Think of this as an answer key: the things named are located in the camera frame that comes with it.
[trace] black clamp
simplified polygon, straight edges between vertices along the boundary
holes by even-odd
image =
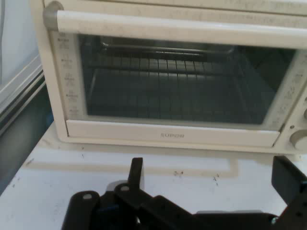
[[[142,158],[132,160],[127,183],[103,196],[75,194],[63,230],[307,230],[307,178],[285,156],[275,156],[272,185],[288,205],[269,213],[191,214],[163,196],[140,189]]]

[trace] oven window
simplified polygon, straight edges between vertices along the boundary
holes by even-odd
[[[295,53],[80,35],[88,115],[262,124]]]

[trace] oven door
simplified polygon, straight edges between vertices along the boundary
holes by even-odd
[[[305,17],[45,6],[69,137],[270,148],[306,81]]]

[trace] white wall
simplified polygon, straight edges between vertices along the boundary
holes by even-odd
[[[2,41],[2,83],[38,54],[28,0],[6,0]]]

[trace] oven door handle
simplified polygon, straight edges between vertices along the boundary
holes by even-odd
[[[307,29],[304,28],[65,11],[56,1],[44,9],[43,18],[48,30],[63,33],[307,48]]]

